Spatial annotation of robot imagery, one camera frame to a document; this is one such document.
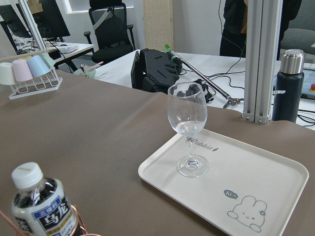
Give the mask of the copper wire bottle basket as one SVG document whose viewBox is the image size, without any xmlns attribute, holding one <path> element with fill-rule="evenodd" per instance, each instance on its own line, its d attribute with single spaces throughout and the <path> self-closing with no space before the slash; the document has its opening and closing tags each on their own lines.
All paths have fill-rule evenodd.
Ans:
<svg viewBox="0 0 315 236">
<path fill-rule="evenodd" d="M 73 213 L 76 215 L 77 220 L 76 220 L 76 226 L 77 228 L 80 229 L 82 232 L 82 236 L 100 236 L 98 234 L 91 234 L 88 233 L 87 227 L 85 223 L 82 220 L 82 217 L 80 213 L 78 212 L 76 206 L 72 205 L 71 206 Z M 6 214 L 4 214 L 2 211 L 0 211 L 0 217 L 3 221 L 5 221 L 14 231 L 17 236 L 26 236 L 25 234 L 19 227 L 17 227 L 9 218 Z"/>
</svg>

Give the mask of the tea bottle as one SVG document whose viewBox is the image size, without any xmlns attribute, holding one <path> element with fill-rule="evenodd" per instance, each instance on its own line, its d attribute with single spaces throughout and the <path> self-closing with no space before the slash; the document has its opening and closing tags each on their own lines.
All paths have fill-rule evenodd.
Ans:
<svg viewBox="0 0 315 236">
<path fill-rule="evenodd" d="M 84 234 L 60 180 L 45 177 L 35 162 L 11 174 L 18 189 L 11 209 L 19 228 L 28 236 L 80 236 Z"/>
</svg>

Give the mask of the clear wine glass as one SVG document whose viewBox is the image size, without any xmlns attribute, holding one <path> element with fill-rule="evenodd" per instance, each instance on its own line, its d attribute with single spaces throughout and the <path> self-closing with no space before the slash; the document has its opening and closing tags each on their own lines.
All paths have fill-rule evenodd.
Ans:
<svg viewBox="0 0 315 236">
<path fill-rule="evenodd" d="M 186 137 L 189 153 L 178 162 L 179 172 L 186 177 L 199 177 L 209 170 L 208 161 L 193 152 L 194 135 L 204 128 L 208 112 L 202 86 L 181 82 L 168 88 L 167 115 L 171 127 Z"/>
</svg>

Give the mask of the black office chair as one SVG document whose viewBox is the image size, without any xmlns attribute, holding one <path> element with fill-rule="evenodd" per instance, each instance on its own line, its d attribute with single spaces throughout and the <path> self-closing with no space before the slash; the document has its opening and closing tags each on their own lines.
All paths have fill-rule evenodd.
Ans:
<svg viewBox="0 0 315 236">
<path fill-rule="evenodd" d="M 92 61 L 107 64 L 134 51 L 133 24 L 127 24 L 125 3 L 121 0 L 91 0 L 89 5 L 89 17 L 98 45 Z"/>
</svg>

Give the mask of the person in black clothes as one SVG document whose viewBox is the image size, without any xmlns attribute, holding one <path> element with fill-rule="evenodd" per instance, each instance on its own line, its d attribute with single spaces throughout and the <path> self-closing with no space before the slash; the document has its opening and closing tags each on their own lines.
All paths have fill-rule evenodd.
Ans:
<svg viewBox="0 0 315 236">
<path fill-rule="evenodd" d="M 301 6 L 300 0 L 284 0 L 278 40 L 277 59 L 280 57 L 281 42 L 289 22 L 294 20 Z M 246 57 L 247 0 L 227 0 L 224 5 L 225 19 L 220 42 L 220 56 Z"/>
</svg>

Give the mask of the cream rabbit tray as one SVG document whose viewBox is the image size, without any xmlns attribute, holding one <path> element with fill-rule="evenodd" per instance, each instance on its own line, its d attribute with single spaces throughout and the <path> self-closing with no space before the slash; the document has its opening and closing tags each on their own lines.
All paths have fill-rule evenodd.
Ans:
<svg viewBox="0 0 315 236">
<path fill-rule="evenodd" d="M 208 160 L 206 174 L 180 174 L 188 147 L 177 134 L 139 166 L 139 176 L 228 235 L 283 233 L 309 178 L 302 164 L 209 130 L 192 146 Z"/>
</svg>

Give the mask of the blue plastic cup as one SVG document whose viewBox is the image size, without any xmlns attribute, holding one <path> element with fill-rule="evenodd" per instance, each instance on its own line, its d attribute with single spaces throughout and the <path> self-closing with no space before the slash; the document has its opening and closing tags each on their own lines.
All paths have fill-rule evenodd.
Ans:
<svg viewBox="0 0 315 236">
<path fill-rule="evenodd" d="M 27 63 L 34 78 L 50 72 L 49 67 L 39 55 L 28 58 Z"/>
</svg>

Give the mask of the dark insulated thermos bottle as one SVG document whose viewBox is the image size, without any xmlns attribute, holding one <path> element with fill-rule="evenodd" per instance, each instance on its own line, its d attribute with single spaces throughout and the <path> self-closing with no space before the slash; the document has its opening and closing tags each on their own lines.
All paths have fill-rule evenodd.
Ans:
<svg viewBox="0 0 315 236">
<path fill-rule="evenodd" d="M 277 73 L 273 121 L 296 122 L 304 81 L 304 56 L 300 49 L 289 49 L 283 53 L 280 70 Z"/>
</svg>

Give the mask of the pink plastic cup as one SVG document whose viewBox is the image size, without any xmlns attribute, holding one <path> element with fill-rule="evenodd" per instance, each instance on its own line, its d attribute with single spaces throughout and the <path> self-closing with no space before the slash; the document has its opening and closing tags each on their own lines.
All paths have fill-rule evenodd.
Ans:
<svg viewBox="0 0 315 236">
<path fill-rule="evenodd" d="M 25 59 L 14 60 L 12 67 L 17 82 L 25 82 L 33 78 L 32 72 Z"/>
</svg>

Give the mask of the black computer monitor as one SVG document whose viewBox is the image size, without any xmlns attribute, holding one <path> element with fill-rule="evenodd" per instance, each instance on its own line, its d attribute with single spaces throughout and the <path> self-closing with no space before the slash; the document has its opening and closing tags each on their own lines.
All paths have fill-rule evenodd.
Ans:
<svg viewBox="0 0 315 236">
<path fill-rule="evenodd" d="M 55 0 L 39 0 L 39 7 L 40 11 L 32 15 L 42 38 L 70 36 Z"/>
</svg>

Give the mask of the white plastic cup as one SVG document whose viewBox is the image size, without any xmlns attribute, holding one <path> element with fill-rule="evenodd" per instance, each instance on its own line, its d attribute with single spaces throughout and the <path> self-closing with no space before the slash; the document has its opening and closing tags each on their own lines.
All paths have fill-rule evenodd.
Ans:
<svg viewBox="0 0 315 236">
<path fill-rule="evenodd" d="M 0 64 L 0 83 L 8 86 L 16 84 L 12 63 L 2 62 Z"/>
</svg>

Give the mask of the aluminium frame post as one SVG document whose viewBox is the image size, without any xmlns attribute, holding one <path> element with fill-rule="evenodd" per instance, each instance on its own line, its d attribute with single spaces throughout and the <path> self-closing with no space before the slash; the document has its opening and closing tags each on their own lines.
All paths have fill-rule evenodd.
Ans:
<svg viewBox="0 0 315 236">
<path fill-rule="evenodd" d="M 282 5 L 281 0 L 248 1 L 243 119 L 258 124 L 270 120 Z"/>
</svg>

